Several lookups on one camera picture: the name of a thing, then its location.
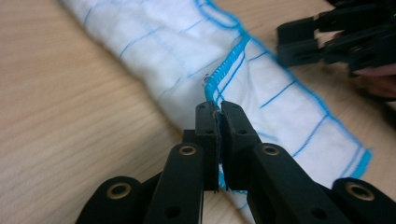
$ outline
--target blue thread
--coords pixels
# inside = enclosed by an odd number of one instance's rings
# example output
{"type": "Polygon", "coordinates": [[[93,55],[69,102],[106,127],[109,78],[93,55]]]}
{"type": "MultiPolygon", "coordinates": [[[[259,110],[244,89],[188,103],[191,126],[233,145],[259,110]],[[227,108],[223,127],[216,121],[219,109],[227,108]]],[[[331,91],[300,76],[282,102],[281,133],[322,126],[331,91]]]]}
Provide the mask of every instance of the blue thread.
{"type": "Polygon", "coordinates": [[[257,134],[258,134],[259,136],[262,136],[263,138],[267,138],[267,139],[270,139],[270,140],[272,140],[272,141],[279,142],[279,139],[278,139],[277,137],[272,136],[272,135],[269,135],[269,134],[267,134],[267,133],[257,132],[257,134]]]}
{"type": "Polygon", "coordinates": [[[361,176],[366,172],[367,166],[372,158],[372,153],[367,150],[364,152],[361,157],[361,162],[357,165],[355,171],[352,173],[350,177],[353,178],[361,178],[361,176]]]}
{"type": "Polygon", "coordinates": [[[253,58],[251,58],[251,59],[249,59],[249,60],[247,60],[247,61],[248,61],[248,62],[251,62],[251,61],[253,61],[253,60],[256,60],[256,59],[258,59],[258,58],[264,56],[264,55],[267,54],[267,53],[268,53],[268,52],[263,52],[263,53],[259,54],[258,56],[253,57],[253,58]]]}
{"type": "Polygon", "coordinates": [[[125,48],[121,51],[120,56],[119,56],[119,59],[122,57],[122,54],[124,53],[124,51],[127,50],[129,47],[131,47],[131,46],[134,45],[135,43],[137,43],[137,42],[139,42],[139,41],[145,39],[146,37],[149,37],[150,35],[155,34],[155,33],[156,33],[157,31],[159,31],[160,29],[161,29],[161,28],[158,28],[158,29],[155,29],[155,30],[153,30],[153,31],[150,31],[150,32],[148,32],[147,34],[142,35],[142,36],[138,37],[137,39],[132,40],[131,42],[129,42],[129,43],[125,46],[125,48]]]}
{"type": "Polygon", "coordinates": [[[196,22],[195,24],[193,24],[192,26],[190,26],[190,27],[188,27],[188,28],[186,28],[186,29],[184,29],[184,30],[181,30],[181,31],[179,31],[179,32],[180,32],[180,33],[187,33],[190,29],[194,28],[195,26],[197,26],[199,23],[201,23],[201,22],[203,22],[203,21],[205,21],[205,20],[200,20],[200,21],[196,22]]]}
{"type": "Polygon", "coordinates": [[[230,54],[224,60],[224,62],[216,69],[212,76],[208,79],[205,86],[205,97],[207,100],[214,101],[213,93],[220,84],[220,82],[226,77],[228,71],[230,71],[233,63],[237,60],[241,52],[243,52],[245,45],[249,41],[249,36],[243,36],[242,40],[231,50],[230,54]]]}
{"type": "Polygon", "coordinates": [[[267,101],[265,104],[261,105],[260,108],[263,108],[263,107],[267,106],[268,104],[270,104],[271,102],[273,102],[275,100],[275,98],[277,98],[280,94],[282,94],[285,90],[288,89],[288,87],[290,87],[294,83],[295,83],[295,81],[292,81],[289,85],[287,85],[285,88],[283,88],[279,93],[277,93],[275,96],[273,96],[269,101],[267,101]]]}
{"type": "Polygon", "coordinates": [[[350,160],[349,164],[346,166],[346,168],[344,169],[343,173],[340,174],[340,178],[344,177],[346,175],[347,171],[352,166],[352,163],[356,160],[356,158],[358,158],[359,152],[361,152],[361,145],[359,145],[356,148],[355,153],[353,153],[352,159],[350,160]]]}
{"type": "MultiPolygon", "coordinates": [[[[137,21],[137,22],[139,22],[147,31],[152,31],[152,30],[154,30],[154,29],[151,28],[151,26],[150,26],[147,22],[142,21],[142,20],[140,20],[139,18],[134,18],[134,20],[137,21]]],[[[154,38],[155,40],[157,40],[157,43],[158,43],[161,47],[163,47],[170,55],[172,55],[172,56],[177,60],[177,62],[178,62],[184,69],[187,70],[188,73],[191,72],[190,68],[189,68],[189,67],[187,66],[187,64],[182,60],[182,57],[180,57],[178,54],[176,54],[176,53],[173,51],[173,49],[172,49],[170,46],[168,46],[168,45],[166,44],[166,42],[165,42],[163,39],[161,39],[160,36],[158,36],[156,33],[153,33],[152,36],[153,36],[153,38],[154,38]]]]}
{"type": "Polygon", "coordinates": [[[308,145],[309,141],[311,141],[311,139],[312,139],[312,137],[314,136],[315,132],[318,130],[318,128],[320,127],[320,125],[323,123],[323,121],[324,121],[327,117],[328,117],[328,115],[325,115],[325,116],[322,118],[322,120],[317,124],[317,126],[314,128],[314,130],[312,131],[312,133],[308,135],[308,137],[306,138],[305,142],[304,142],[303,145],[300,147],[300,149],[298,149],[298,150],[292,155],[292,157],[298,156],[298,154],[304,150],[304,148],[306,147],[306,145],[308,145]]]}
{"type": "Polygon", "coordinates": [[[202,3],[200,3],[199,0],[195,0],[194,3],[197,6],[198,10],[200,11],[201,15],[205,16],[209,21],[213,21],[219,27],[226,28],[226,29],[234,29],[234,28],[237,28],[240,24],[239,20],[235,16],[233,16],[232,14],[230,14],[226,11],[221,10],[220,8],[215,6],[210,1],[206,0],[206,1],[203,1],[202,3]],[[206,7],[206,6],[208,6],[211,9],[214,9],[218,13],[222,14],[224,17],[228,18],[233,24],[232,25],[225,24],[225,23],[219,21],[217,18],[210,15],[209,13],[207,13],[204,10],[204,7],[206,7]]]}
{"type": "Polygon", "coordinates": [[[223,89],[219,92],[219,95],[222,95],[223,92],[225,91],[225,89],[227,89],[227,86],[230,84],[230,82],[233,80],[233,77],[235,76],[236,72],[239,70],[239,68],[241,67],[242,63],[245,60],[245,54],[243,54],[243,57],[241,59],[241,62],[239,62],[239,64],[236,66],[235,70],[233,70],[233,74],[231,75],[230,79],[227,81],[227,83],[224,85],[223,89]]]}
{"type": "Polygon", "coordinates": [[[175,82],[175,84],[174,84],[171,88],[169,88],[169,89],[163,91],[163,93],[161,93],[161,95],[160,95],[158,101],[161,101],[161,98],[163,98],[163,95],[166,94],[168,91],[173,90],[173,89],[178,85],[178,83],[180,82],[180,80],[181,80],[181,77],[179,77],[179,78],[177,79],[177,81],[175,82]]]}

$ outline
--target black plastic part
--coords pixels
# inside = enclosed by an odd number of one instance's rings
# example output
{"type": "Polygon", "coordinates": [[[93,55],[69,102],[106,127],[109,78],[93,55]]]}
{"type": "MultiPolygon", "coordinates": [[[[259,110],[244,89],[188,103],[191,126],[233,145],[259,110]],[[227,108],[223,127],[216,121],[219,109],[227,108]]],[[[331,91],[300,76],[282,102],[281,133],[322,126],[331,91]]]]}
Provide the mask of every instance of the black plastic part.
{"type": "Polygon", "coordinates": [[[213,102],[195,108],[195,143],[205,152],[204,190],[219,190],[219,149],[221,148],[219,113],[213,102]]]}
{"type": "Polygon", "coordinates": [[[114,177],[103,183],[91,196],[76,223],[141,223],[146,212],[142,199],[142,186],[137,180],[126,176],[114,177]],[[123,191],[127,192],[127,186],[130,187],[129,193],[121,198],[116,197],[122,196],[123,191]]]}
{"type": "Polygon", "coordinates": [[[347,63],[350,71],[396,63],[396,1],[330,0],[334,10],[317,19],[287,22],[277,28],[279,62],[347,63]],[[315,31],[340,31],[341,36],[318,47],[315,31]]]}
{"type": "Polygon", "coordinates": [[[241,106],[223,101],[221,110],[224,179],[227,187],[233,190],[246,189],[250,178],[248,153],[260,143],[260,138],[241,106]]]}
{"type": "Polygon", "coordinates": [[[354,178],[337,179],[334,201],[354,223],[390,224],[396,221],[396,203],[373,185],[354,178]]]}
{"type": "Polygon", "coordinates": [[[277,27],[278,45],[313,39],[314,31],[318,29],[314,18],[290,21],[277,27]]]}
{"type": "Polygon", "coordinates": [[[201,223],[204,151],[195,144],[172,148],[144,223],[201,223]]]}
{"type": "Polygon", "coordinates": [[[285,149],[258,144],[250,155],[252,178],[257,179],[249,187],[248,202],[256,223],[350,223],[285,149]],[[262,210],[270,204],[272,209],[262,210]]]}

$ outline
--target human hand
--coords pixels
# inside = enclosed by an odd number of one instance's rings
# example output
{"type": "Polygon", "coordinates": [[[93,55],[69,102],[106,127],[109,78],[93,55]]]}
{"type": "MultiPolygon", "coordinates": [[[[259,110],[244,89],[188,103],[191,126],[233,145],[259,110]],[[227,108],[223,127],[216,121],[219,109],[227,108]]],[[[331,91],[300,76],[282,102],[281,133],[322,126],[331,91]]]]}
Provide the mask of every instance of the human hand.
{"type": "Polygon", "coordinates": [[[396,63],[356,70],[353,74],[361,76],[363,88],[370,94],[396,99],[396,63]]]}

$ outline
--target white cloth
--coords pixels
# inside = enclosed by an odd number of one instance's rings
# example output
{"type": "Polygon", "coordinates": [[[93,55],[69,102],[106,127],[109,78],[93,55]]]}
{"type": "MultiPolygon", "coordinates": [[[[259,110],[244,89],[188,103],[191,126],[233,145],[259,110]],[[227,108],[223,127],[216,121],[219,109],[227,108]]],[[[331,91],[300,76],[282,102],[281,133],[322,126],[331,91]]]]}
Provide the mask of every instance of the white cloth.
{"type": "MultiPolygon", "coordinates": [[[[62,2],[145,82],[180,130],[194,129],[201,102],[227,100],[244,108],[263,142],[285,148],[320,184],[364,173],[371,153],[235,16],[209,0],[62,2]]],[[[232,198],[248,214],[246,197],[232,198]]]]}

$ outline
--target light wood surface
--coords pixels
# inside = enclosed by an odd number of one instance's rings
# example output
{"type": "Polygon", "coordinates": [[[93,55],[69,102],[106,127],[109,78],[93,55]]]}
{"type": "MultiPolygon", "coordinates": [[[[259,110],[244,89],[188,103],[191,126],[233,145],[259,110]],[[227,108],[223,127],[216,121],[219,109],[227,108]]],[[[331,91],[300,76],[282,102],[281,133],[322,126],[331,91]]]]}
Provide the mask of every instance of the light wood surface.
{"type": "MultiPolygon", "coordinates": [[[[320,0],[218,0],[270,49],[275,28],[331,9],[320,0]]],[[[0,6],[0,223],[73,223],[105,180],[144,181],[180,131],[144,85],[94,43],[56,0],[0,6]]],[[[396,200],[396,132],[359,96],[343,65],[292,68],[373,151],[363,179],[396,200]]],[[[204,223],[243,223],[222,193],[204,223]]]]}

